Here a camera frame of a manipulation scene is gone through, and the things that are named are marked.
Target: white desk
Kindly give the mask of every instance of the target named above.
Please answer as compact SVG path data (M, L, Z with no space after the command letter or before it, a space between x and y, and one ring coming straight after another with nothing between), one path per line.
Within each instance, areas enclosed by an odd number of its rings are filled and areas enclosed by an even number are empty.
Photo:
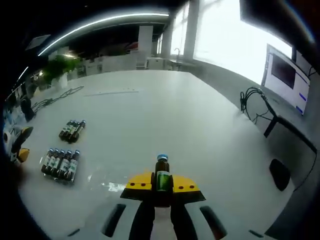
M274 156L263 134L192 74L118 71L75 79L69 86L85 87L41 109L23 145L30 155L20 195L50 237L83 226L95 207L120 196L109 191L109 183L125 185L135 174L154 171L162 153L169 156L171 173L193 179L207 200L248 229L264 233L291 197L292 181L283 192L273 182L269 164ZM58 138L70 119L87 121L72 145ZM74 186L44 178L39 161L48 148L81 151Z

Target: bottle label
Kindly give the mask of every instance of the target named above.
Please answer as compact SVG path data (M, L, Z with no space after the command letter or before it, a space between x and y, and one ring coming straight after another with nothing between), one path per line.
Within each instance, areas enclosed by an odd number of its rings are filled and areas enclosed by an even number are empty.
M167 171L158 171L156 174L156 190L169 191L170 190L170 173Z
M57 169L57 168L58 168L59 162L60 162L60 158L57 157L57 158L55 159L55 162L54 162L54 165L53 165L53 168L54 168L54 169Z
M66 131L68 129L69 125L65 125L63 128L62 128L62 131Z
M69 165L70 165L70 162L67 159L63 159L61 166L60 166L60 169L64 172L66 172L66 171L68 171Z
M69 172L75 173L76 169L77 169L77 165L78 165L78 162L76 160L72 159L71 163L70 163L70 167L69 167Z
M80 134L80 132L82 131L82 129L84 129L84 127L80 127L79 131L78 131L78 134Z
M75 132L75 130L76 130L76 127L73 126L73 127L71 128L71 130L70 130L70 133L73 134L73 133Z
M56 163L56 158L54 157L54 156L52 156L51 158L50 158L50 161L49 161L49 163L48 163L48 166L50 166L50 167L54 167L54 165L55 165L55 163Z
M66 131L69 132L72 127L73 127L72 125L69 125L69 126L67 127Z
M49 157L49 156L46 156L45 159L44 159L44 161L43 161L43 165L47 166L48 163L49 163L49 161L50 161L50 157Z

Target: window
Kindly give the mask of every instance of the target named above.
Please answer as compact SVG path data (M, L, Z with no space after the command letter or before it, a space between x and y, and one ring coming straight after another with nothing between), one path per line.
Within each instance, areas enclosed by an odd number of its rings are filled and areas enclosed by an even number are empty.
M239 0L200 0L193 58L261 84L267 44L290 59L292 47L240 19Z
M161 36L158 38L158 42L156 45L156 54L161 54L163 37L164 37L164 34L161 34Z
M185 6L183 6L183 8L180 9L180 11L175 16L171 39L171 55L178 54L178 50L175 50L176 48L180 50L180 55L184 54L188 25L188 14L189 2Z

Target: computer screen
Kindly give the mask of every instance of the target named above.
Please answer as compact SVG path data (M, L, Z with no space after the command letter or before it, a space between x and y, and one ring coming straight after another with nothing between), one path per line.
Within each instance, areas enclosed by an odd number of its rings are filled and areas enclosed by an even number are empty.
M294 63L271 45L267 46L262 86L289 102L300 114L304 114L310 80Z

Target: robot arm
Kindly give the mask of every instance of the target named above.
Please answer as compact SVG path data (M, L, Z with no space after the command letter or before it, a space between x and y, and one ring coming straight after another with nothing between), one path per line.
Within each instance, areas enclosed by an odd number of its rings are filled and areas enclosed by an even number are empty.
M29 149L21 148L22 144L27 140L33 131L33 127L21 128L14 126L12 131L3 132L3 142L10 162L16 166L20 166L25 162L29 155Z

